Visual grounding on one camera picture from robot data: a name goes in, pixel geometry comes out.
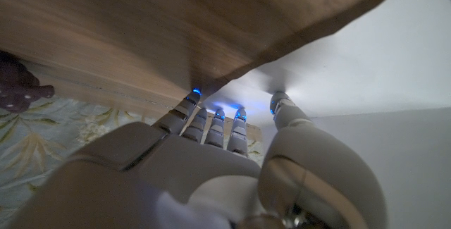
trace wooden board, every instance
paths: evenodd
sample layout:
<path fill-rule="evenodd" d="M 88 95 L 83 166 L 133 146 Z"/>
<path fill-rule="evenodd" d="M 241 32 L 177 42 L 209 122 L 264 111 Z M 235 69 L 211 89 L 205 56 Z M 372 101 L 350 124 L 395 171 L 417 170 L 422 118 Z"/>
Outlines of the wooden board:
<path fill-rule="evenodd" d="M 59 95 L 157 112 L 192 87 L 211 94 L 380 2 L 0 0 L 0 49 L 27 60 Z"/>

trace dark object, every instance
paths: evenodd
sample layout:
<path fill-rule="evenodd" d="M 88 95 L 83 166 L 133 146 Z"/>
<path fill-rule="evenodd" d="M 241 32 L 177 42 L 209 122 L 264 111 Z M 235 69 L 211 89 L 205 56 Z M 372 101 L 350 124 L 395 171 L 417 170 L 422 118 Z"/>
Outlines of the dark object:
<path fill-rule="evenodd" d="M 19 60 L 0 51 L 0 108 L 11 113 L 25 112 L 31 102 L 55 94 L 53 86 L 39 86 L 39 80 Z"/>

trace floral fabric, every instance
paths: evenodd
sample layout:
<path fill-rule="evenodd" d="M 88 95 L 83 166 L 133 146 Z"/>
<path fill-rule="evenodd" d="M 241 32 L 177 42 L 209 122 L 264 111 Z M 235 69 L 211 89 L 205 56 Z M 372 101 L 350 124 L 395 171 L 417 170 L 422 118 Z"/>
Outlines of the floral fabric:
<path fill-rule="evenodd" d="M 155 119 L 56 97 L 35 102 L 25 113 L 0 109 L 0 228 L 67 156 L 134 121 Z M 248 145 L 249 157 L 261 165 L 261 143 L 248 140 Z"/>

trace white ceiling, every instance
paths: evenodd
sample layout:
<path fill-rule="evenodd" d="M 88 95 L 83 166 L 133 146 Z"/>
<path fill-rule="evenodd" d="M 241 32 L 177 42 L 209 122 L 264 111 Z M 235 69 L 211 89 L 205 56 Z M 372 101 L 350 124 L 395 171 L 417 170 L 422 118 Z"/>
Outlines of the white ceiling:
<path fill-rule="evenodd" d="M 285 90 L 310 117 L 451 106 L 451 0 L 386 0 L 336 34 L 233 80 L 205 102 L 265 125 Z"/>

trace white robotic palm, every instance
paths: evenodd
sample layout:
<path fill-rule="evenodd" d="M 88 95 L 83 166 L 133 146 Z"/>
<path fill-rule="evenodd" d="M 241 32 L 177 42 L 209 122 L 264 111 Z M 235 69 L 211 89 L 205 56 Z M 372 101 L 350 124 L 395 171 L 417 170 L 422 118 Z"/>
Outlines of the white robotic palm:
<path fill-rule="evenodd" d="M 200 144 L 206 110 L 193 90 L 152 126 L 131 123 L 71 155 L 11 228 L 384 228 L 369 167 L 276 92 L 278 134 L 260 168 L 247 158 L 238 109 L 227 149 L 224 112 Z"/>

